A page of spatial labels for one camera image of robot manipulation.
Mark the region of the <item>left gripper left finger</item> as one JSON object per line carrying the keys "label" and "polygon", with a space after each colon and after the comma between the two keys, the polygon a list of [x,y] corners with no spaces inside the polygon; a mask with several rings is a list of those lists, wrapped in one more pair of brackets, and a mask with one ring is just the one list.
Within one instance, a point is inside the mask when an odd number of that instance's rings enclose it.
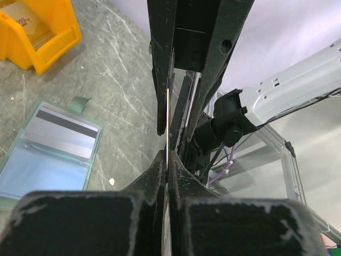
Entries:
{"label": "left gripper left finger", "polygon": [[1,255],[162,255],[165,152],[120,191],[35,191],[15,206]]}

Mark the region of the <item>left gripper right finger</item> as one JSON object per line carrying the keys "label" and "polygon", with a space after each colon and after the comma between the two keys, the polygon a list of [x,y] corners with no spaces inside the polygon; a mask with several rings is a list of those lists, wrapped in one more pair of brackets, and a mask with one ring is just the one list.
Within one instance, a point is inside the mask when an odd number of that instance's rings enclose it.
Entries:
{"label": "left gripper right finger", "polygon": [[172,255],[327,255],[306,206],[219,196],[169,153]]}

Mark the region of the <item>yellow bin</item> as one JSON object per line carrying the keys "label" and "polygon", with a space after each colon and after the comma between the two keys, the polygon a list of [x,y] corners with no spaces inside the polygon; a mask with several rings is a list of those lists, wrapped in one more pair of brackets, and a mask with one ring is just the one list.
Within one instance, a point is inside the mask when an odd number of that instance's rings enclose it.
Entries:
{"label": "yellow bin", "polygon": [[1,1],[1,60],[43,74],[82,36],[71,1]]}

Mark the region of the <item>patterned credit card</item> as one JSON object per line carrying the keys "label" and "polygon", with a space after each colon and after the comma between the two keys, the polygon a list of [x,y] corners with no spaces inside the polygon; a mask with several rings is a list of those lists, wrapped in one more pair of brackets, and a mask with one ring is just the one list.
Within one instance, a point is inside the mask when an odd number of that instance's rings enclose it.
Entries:
{"label": "patterned credit card", "polygon": [[169,160],[169,89],[166,90],[166,209],[165,209],[165,234],[164,255],[171,254],[171,224],[169,217],[169,192],[168,192],[168,160]]}

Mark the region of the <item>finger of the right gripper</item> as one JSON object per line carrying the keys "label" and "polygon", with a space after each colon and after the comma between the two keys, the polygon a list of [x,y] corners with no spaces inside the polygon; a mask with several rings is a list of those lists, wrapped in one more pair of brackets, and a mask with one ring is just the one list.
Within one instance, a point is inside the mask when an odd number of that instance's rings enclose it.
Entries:
{"label": "finger of the right gripper", "polygon": [[191,141],[201,112],[217,90],[215,84],[227,67],[226,60],[233,51],[253,4],[254,1],[220,1],[204,68],[185,130],[186,141]]}
{"label": "finger of the right gripper", "polygon": [[174,70],[174,29],[177,1],[147,1],[152,54],[152,76],[157,95],[157,134],[166,129],[167,88]]}

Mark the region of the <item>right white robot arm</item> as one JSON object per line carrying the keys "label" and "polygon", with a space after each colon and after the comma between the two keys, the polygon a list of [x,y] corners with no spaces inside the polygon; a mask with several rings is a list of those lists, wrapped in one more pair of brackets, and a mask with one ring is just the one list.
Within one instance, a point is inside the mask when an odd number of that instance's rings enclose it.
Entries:
{"label": "right white robot arm", "polygon": [[234,146],[242,136],[323,100],[340,89],[340,41],[282,72],[235,89],[215,103],[215,117],[198,125],[217,92],[253,1],[148,1],[152,77],[157,97],[157,133],[167,131],[167,103],[174,69],[200,73],[188,125],[189,157]]}

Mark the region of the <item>silver credit card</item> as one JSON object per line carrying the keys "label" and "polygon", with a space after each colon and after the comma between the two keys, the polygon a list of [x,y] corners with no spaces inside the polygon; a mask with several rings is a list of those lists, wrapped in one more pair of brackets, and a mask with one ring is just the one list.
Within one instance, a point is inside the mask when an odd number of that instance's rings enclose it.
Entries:
{"label": "silver credit card", "polygon": [[102,128],[47,102],[41,102],[27,124],[25,138],[90,159]]}

